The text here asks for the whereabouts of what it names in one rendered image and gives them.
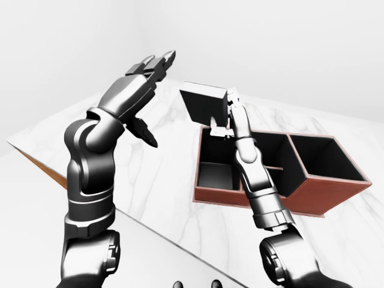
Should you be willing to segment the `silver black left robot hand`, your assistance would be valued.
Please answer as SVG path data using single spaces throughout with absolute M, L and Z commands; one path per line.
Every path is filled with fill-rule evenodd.
M 159 58 L 151 55 L 133 65 L 124 77 L 113 83 L 98 104 L 99 108 L 118 118 L 136 138 L 155 148 L 158 146 L 155 137 L 136 114 L 154 97 L 157 83 L 166 77 L 175 57 L 176 52 L 171 50 Z

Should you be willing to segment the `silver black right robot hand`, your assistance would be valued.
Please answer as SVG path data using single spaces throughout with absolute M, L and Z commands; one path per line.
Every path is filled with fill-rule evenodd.
M 227 100 L 229 123 L 225 127 L 219 127 L 215 119 L 211 118 L 210 135 L 223 138 L 234 137 L 235 139 L 250 137 L 251 128 L 247 111 L 235 88 L 227 90 Z

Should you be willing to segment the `red-brown desk caddy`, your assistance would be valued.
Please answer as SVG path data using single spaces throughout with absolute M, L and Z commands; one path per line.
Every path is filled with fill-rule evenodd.
M 248 208 L 234 163 L 235 141 L 200 129 L 194 201 Z M 294 214 L 321 217 L 371 185 L 333 136 L 253 131 L 262 161 L 283 204 Z

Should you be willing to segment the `black book with white pages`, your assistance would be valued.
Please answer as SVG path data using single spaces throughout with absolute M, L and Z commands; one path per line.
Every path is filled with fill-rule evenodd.
M 211 126 L 211 118 L 219 127 L 227 125 L 227 89 L 216 86 L 184 82 L 181 96 L 193 122 Z

